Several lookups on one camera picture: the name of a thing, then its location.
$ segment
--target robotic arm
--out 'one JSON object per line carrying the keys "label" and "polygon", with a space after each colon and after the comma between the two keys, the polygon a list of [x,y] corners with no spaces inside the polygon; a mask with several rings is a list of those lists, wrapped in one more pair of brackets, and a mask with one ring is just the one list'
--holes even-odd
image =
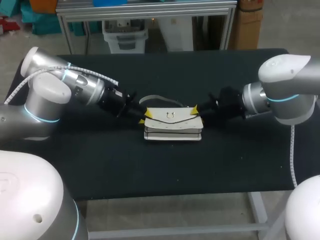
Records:
{"label": "robotic arm", "polygon": [[35,76],[28,82],[29,93],[24,105],[8,105],[18,92],[15,90],[0,106],[0,141],[47,138],[71,96],[85,105],[97,104],[116,117],[130,116],[139,120],[147,110],[134,101],[135,94],[126,94],[112,78],[72,66],[38,47],[33,47],[26,55],[21,75]]}
{"label": "robotic arm", "polygon": [[320,61],[310,56],[283,54],[267,60],[259,69],[260,83],[248,84],[243,103],[250,114],[270,109],[285,125],[306,121],[320,93]]}
{"label": "robotic arm", "polygon": [[313,114],[320,93],[319,66],[320,60],[310,56],[272,57],[261,65],[259,82],[245,85],[242,92],[223,88],[219,98],[210,95],[210,101],[199,104],[196,113],[225,121],[272,111],[281,124],[300,124]]}

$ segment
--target gray floor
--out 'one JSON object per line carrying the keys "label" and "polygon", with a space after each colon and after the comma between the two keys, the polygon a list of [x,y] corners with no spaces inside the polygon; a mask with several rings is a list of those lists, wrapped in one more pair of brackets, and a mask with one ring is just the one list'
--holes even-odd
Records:
{"label": "gray floor", "polygon": [[[292,54],[320,55],[320,2],[317,0],[266,0],[259,48],[286,48]],[[78,54],[84,37],[75,37]],[[0,36],[0,99],[4,99],[20,60],[38,46],[52,54],[68,54],[60,34],[32,35],[27,30]],[[95,35],[90,53],[108,52],[101,35]],[[282,192],[265,192],[268,211]],[[209,226],[253,221],[245,193],[163,196],[88,201],[90,231],[159,227]],[[202,234],[180,237],[145,237],[148,240],[256,240],[255,233]],[[284,231],[278,240],[284,240]]]}

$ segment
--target black table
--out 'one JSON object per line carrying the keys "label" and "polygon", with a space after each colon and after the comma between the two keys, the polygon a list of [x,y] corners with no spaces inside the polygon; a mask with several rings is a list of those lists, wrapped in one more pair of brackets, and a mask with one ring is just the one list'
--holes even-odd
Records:
{"label": "black table", "polygon": [[[203,51],[146,55],[65,55],[71,63],[107,75],[137,98],[158,94],[194,106],[222,87],[241,90],[258,69],[284,49]],[[9,90],[22,80],[20,69]],[[23,104],[27,89],[13,99]],[[296,126],[298,183],[320,174],[320,111]],[[115,119],[74,100],[52,136],[15,140],[2,150],[35,154],[60,173],[76,200],[292,190],[290,127],[272,114],[207,127],[200,142],[149,142],[143,126]]]}

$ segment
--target white plastic bin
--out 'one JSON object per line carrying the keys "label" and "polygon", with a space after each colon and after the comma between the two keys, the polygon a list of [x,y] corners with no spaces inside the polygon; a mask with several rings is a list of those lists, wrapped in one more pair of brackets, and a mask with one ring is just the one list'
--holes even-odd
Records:
{"label": "white plastic bin", "polygon": [[194,50],[191,16],[160,17],[157,22],[168,52]]}
{"label": "white plastic bin", "polygon": [[106,22],[102,21],[104,40],[108,42],[112,54],[144,54],[148,29],[132,32],[108,32]]}

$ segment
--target metal frame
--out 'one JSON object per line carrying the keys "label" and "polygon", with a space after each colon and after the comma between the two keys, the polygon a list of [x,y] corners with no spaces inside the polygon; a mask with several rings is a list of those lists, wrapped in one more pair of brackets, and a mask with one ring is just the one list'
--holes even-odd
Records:
{"label": "metal frame", "polygon": [[259,240],[273,240],[284,227],[285,207],[291,191],[285,192],[274,210],[269,214],[260,192],[248,192],[249,202],[255,223],[196,226],[196,227],[166,227],[132,230],[93,231],[89,232],[90,240],[107,240],[118,238],[151,237],[151,236],[173,236],[212,233],[237,233],[257,231]]}
{"label": "metal frame", "polygon": [[172,2],[145,2],[129,0],[120,6],[93,7],[87,0],[59,0],[56,8],[60,27],[70,54],[74,46],[68,23],[84,22],[86,31],[86,48],[90,42],[90,21],[119,19],[150,19],[178,16],[226,16],[220,50],[228,48],[233,18],[237,5],[236,0],[193,0]]}

